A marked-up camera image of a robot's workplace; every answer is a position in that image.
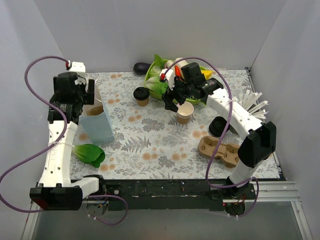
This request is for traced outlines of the pulp cup carrier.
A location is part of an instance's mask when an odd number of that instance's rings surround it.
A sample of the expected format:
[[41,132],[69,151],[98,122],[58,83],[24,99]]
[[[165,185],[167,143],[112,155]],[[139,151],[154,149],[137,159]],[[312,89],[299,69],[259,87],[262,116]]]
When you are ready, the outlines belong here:
[[97,116],[104,112],[103,105],[90,107],[86,110],[87,116]]

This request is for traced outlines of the black cup lid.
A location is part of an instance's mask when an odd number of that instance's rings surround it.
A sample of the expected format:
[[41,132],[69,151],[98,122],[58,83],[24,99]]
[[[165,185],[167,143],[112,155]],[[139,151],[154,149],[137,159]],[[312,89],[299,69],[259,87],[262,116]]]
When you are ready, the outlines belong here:
[[133,97],[137,101],[144,101],[148,99],[150,96],[150,92],[146,87],[137,87],[133,92]]

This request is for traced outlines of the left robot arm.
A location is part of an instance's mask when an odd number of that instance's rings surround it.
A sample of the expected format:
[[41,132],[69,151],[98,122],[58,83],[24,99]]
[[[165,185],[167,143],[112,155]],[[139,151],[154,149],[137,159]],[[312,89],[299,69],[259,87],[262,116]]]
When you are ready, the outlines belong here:
[[85,105],[93,105],[95,82],[84,71],[67,71],[53,78],[53,96],[48,110],[50,149],[37,187],[29,196],[44,211],[78,210],[84,198],[106,196],[106,187],[97,176],[72,182],[70,161],[79,118]]

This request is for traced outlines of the light blue paper bag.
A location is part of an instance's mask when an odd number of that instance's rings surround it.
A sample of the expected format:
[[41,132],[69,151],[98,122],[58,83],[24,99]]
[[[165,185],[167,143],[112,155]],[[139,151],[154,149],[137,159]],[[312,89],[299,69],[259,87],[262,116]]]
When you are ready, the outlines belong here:
[[[103,113],[95,116],[87,116],[88,108],[100,105],[103,105]],[[79,124],[95,145],[102,145],[115,140],[112,122],[106,104],[102,100],[97,81],[95,81],[94,104],[84,106],[84,114],[79,118]]]

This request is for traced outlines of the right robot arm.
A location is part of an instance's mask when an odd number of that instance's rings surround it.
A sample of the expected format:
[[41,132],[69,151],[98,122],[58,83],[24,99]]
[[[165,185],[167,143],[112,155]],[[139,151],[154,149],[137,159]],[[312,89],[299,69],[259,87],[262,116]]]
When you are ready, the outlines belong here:
[[160,82],[168,84],[161,96],[165,109],[178,112],[178,105],[193,98],[215,110],[226,120],[227,126],[234,128],[242,139],[238,149],[239,161],[225,184],[216,188],[225,196],[237,199],[245,192],[262,161],[276,150],[277,128],[271,121],[262,122],[234,101],[227,84],[213,77],[206,79],[198,63],[189,63],[181,71],[182,76],[176,75],[171,68],[160,72]]

